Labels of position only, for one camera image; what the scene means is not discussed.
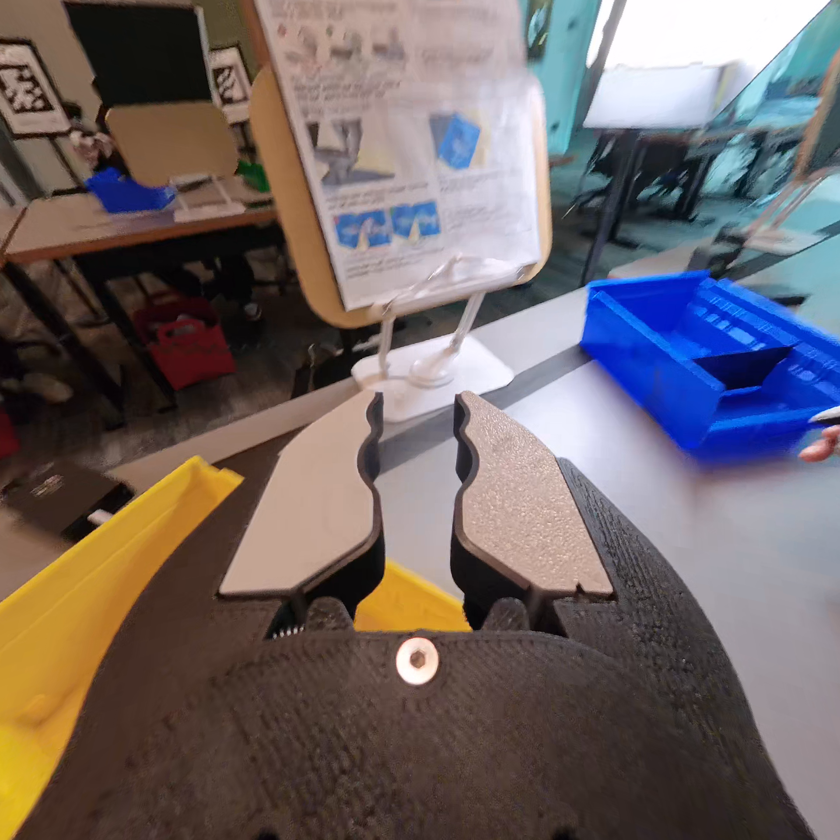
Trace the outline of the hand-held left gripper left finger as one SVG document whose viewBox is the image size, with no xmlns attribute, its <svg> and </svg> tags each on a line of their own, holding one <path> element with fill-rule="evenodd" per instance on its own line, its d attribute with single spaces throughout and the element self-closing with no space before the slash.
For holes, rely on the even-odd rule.
<svg viewBox="0 0 840 840">
<path fill-rule="evenodd" d="M 382 582 L 384 397 L 363 392 L 304 427 L 279 453 L 217 596 L 280 599 L 294 617 L 332 598 L 351 618 Z"/>
</svg>

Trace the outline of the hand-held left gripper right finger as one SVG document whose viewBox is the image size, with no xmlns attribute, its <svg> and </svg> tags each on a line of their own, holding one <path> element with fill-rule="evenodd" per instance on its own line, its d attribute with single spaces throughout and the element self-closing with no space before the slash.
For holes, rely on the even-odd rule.
<svg viewBox="0 0 840 840">
<path fill-rule="evenodd" d="M 455 397 L 456 492 L 450 572 L 479 629 L 493 606 L 520 602 L 527 627 L 559 627 L 557 601 L 609 603 L 615 588 L 558 459 L 488 400 Z"/>
</svg>

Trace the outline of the blue plastic bin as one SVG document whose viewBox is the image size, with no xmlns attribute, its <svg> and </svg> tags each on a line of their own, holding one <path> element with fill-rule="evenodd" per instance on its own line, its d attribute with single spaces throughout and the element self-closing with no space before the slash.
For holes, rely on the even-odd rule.
<svg viewBox="0 0 840 840">
<path fill-rule="evenodd" d="M 143 186 L 114 167 L 95 172 L 85 186 L 109 214 L 158 212 L 176 197 L 176 190 L 170 186 Z"/>
<path fill-rule="evenodd" d="M 838 340 L 706 271 L 592 282 L 581 347 L 701 464 L 784 455 L 838 408 Z"/>
</svg>

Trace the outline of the yellow plastic bin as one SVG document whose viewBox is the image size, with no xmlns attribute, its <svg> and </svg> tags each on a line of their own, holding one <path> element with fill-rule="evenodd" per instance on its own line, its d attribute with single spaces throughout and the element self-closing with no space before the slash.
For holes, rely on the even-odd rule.
<svg viewBox="0 0 840 840">
<path fill-rule="evenodd" d="M 216 602 L 233 549 L 264 493 L 274 445 L 218 465 L 191 458 L 103 536 L 69 549 L 2 601 L 2 838 L 92 838 L 55 798 L 55 772 L 81 721 L 117 734 L 155 703 L 270 632 L 280 601 Z"/>
</svg>

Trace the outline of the person's right hand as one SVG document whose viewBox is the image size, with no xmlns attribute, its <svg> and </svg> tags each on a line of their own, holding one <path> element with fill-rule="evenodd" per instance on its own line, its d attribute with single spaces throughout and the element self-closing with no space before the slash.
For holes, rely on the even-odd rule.
<svg viewBox="0 0 840 840">
<path fill-rule="evenodd" d="M 799 459 L 808 464 L 816 464 L 839 456 L 839 434 L 838 425 L 825 427 L 821 436 L 800 452 Z"/>
</svg>

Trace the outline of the wooden board stand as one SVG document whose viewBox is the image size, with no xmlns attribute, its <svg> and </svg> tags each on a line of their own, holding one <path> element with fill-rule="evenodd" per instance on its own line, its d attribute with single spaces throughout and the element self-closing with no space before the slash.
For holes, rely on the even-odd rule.
<svg viewBox="0 0 840 840">
<path fill-rule="evenodd" d="M 106 124 L 137 183 L 175 191 L 176 223 L 245 213 L 227 189 L 238 167 L 237 145 L 211 101 L 116 106 Z"/>
<path fill-rule="evenodd" d="M 775 256 L 792 256 L 810 248 L 823 235 L 797 232 L 785 226 L 816 188 L 839 174 L 839 93 L 838 78 L 822 94 L 820 105 L 808 123 L 794 162 L 791 177 L 780 193 L 755 220 L 733 232 L 741 249 Z"/>
</svg>

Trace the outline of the red bag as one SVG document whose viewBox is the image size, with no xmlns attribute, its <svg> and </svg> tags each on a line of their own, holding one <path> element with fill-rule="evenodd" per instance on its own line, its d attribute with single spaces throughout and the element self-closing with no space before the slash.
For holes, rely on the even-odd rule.
<svg viewBox="0 0 840 840">
<path fill-rule="evenodd" d="M 161 293 L 132 322 L 176 392 L 237 372 L 219 317 L 203 298 Z"/>
</svg>

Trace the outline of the black power bank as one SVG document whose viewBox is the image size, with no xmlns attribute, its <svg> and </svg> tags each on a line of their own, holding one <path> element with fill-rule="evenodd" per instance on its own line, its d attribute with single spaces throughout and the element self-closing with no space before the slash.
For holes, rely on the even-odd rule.
<svg viewBox="0 0 840 840">
<path fill-rule="evenodd" d="M 79 541 L 134 499 L 125 482 L 69 460 L 57 460 L 12 479 L 2 503 L 23 521 L 55 536 Z"/>
</svg>

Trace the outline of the wooden desk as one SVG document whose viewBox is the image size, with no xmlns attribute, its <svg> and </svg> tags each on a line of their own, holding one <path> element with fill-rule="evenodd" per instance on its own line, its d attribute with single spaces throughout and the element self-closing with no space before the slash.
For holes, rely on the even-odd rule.
<svg viewBox="0 0 840 840">
<path fill-rule="evenodd" d="M 43 260 L 77 261 L 101 308 L 161 393 L 161 411 L 167 412 L 177 408 L 175 391 L 142 345 L 110 282 L 160 266 L 244 254 L 284 243 L 272 204 L 247 208 L 230 217 L 179 223 L 169 209 L 110 214 L 91 194 L 64 195 L 38 199 L 25 210 L 5 247 L 3 276 L 108 405 L 107 428 L 118 428 L 124 424 L 122 384 L 80 341 L 56 304 L 31 279 L 26 266 Z"/>
</svg>

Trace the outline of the instruction sheet stand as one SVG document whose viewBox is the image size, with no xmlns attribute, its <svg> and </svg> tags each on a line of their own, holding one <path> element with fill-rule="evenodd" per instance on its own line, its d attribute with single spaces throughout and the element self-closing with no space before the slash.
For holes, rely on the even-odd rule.
<svg viewBox="0 0 840 840">
<path fill-rule="evenodd" d="M 485 296 L 529 282 L 552 243 L 545 109 L 519 2 L 252 2 L 283 120 L 255 136 L 301 284 L 321 245 L 340 305 L 381 327 L 353 365 L 402 424 L 511 383 L 470 336 Z"/>
</svg>

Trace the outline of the framed marker sign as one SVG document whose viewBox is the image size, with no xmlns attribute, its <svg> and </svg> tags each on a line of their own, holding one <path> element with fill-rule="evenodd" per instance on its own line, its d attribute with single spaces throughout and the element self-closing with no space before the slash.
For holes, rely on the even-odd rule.
<svg viewBox="0 0 840 840">
<path fill-rule="evenodd" d="M 239 45 L 211 49 L 209 68 L 220 107 L 231 125 L 249 120 L 251 82 Z"/>
<path fill-rule="evenodd" d="M 35 45 L 1 38 L 1 115 L 15 140 L 67 136 L 70 121 Z"/>
</svg>

